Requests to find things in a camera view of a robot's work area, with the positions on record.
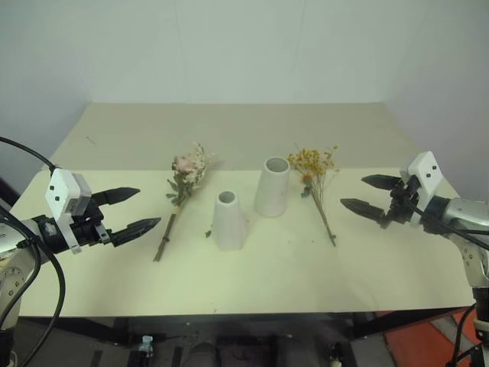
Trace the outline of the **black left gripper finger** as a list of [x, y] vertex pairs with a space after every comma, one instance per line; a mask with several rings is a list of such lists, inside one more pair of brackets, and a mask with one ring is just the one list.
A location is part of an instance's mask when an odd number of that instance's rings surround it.
[[110, 190], [103, 190], [92, 195], [94, 206], [113, 205], [126, 201], [141, 191], [133, 187], [118, 187]]
[[114, 247], [124, 245], [127, 242], [131, 242], [135, 239], [142, 237], [146, 232], [152, 230], [159, 222], [160, 217], [141, 219], [137, 222], [130, 223], [123, 230], [117, 232], [110, 232], [110, 242]]

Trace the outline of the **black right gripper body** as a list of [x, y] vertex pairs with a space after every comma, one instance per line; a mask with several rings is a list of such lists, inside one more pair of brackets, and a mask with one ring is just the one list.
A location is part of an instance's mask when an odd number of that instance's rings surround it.
[[409, 222], [413, 215], [412, 205], [419, 201], [417, 190], [420, 182], [415, 176], [411, 176], [405, 183], [400, 177], [388, 176], [384, 180], [384, 189], [390, 191], [390, 207], [381, 220], [381, 227], [386, 229], [392, 222], [404, 224]]

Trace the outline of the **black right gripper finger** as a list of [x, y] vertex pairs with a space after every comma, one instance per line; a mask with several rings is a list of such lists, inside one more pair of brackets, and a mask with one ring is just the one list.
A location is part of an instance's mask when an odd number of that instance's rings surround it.
[[372, 174], [362, 177], [361, 181], [381, 190], [393, 190], [400, 182], [399, 177], [384, 174]]
[[340, 203], [353, 213], [375, 222], [382, 222], [385, 217], [383, 209], [372, 206], [370, 203], [359, 199], [340, 199]]

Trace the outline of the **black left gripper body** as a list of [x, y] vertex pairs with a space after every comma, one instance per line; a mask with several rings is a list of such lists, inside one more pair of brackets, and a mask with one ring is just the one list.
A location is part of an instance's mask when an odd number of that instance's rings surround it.
[[100, 210], [100, 206], [106, 204], [109, 204], [107, 194], [93, 194], [83, 213], [73, 217], [70, 227], [80, 246], [111, 242], [109, 232], [102, 223], [104, 215]]

